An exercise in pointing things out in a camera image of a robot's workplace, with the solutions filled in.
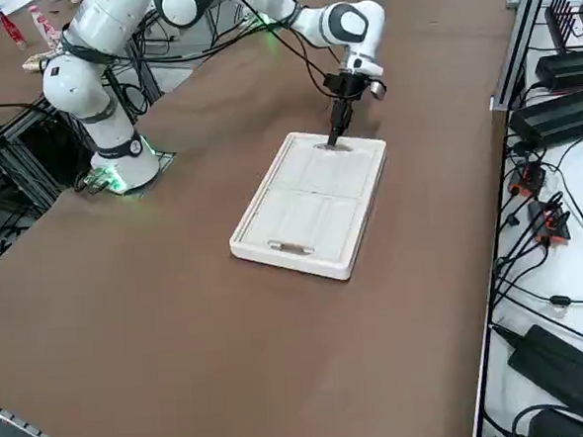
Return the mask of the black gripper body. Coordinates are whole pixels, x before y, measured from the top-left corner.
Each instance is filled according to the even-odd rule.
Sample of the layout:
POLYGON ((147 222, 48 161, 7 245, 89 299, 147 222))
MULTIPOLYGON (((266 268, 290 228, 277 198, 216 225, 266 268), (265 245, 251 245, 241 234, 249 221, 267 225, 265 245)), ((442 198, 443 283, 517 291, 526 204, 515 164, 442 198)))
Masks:
POLYGON ((339 74, 328 73, 323 78, 323 85, 336 98, 359 101, 366 89, 366 78, 364 74, 354 74, 347 71, 339 74))

